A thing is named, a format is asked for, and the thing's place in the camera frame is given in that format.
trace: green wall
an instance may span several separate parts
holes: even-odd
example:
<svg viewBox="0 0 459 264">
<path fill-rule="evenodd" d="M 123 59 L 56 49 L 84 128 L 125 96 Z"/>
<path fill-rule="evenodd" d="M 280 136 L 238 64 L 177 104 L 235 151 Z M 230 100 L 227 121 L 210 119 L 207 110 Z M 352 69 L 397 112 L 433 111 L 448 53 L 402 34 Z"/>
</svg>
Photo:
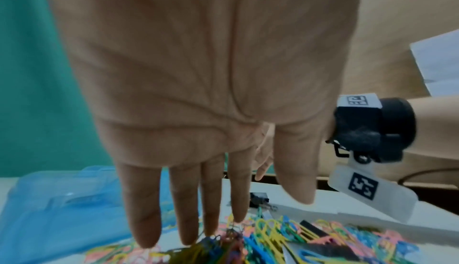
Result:
<svg viewBox="0 0 459 264">
<path fill-rule="evenodd" d="M 46 0 L 0 0 L 0 177 L 110 164 Z"/>
</svg>

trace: wooden surface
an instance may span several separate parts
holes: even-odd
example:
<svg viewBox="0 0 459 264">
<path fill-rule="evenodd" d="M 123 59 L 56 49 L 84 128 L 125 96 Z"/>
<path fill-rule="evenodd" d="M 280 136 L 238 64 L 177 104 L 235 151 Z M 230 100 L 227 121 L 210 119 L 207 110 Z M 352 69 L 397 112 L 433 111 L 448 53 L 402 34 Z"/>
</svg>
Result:
<svg viewBox="0 0 459 264">
<path fill-rule="evenodd" d="M 457 28 L 459 0 L 361 0 L 342 93 L 376 92 L 380 97 L 407 99 L 427 96 L 409 44 Z M 320 175 L 327 176 L 336 161 L 333 148 L 324 145 Z M 403 162 L 379 166 L 378 172 L 397 180 L 413 172 L 445 167 L 459 167 L 459 162 L 406 154 Z M 459 186 L 459 172 L 419 176 L 414 181 Z"/>
</svg>

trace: palm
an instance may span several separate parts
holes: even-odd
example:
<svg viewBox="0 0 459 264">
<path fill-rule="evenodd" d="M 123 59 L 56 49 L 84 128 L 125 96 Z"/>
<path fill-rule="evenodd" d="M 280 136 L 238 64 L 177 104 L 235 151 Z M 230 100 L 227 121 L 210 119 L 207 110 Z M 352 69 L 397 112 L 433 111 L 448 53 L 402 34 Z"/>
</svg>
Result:
<svg viewBox="0 0 459 264">
<path fill-rule="evenodd" d="M 358 0 L 53 0 L 72 66 L 123 185 L 142 246 L 160 235 L 160 167 L 184 243 L 219 220 L 229 152 L 236 221 L 261 123 L 276 124 L 279 182 L 311 202 Z"/>
</svg>

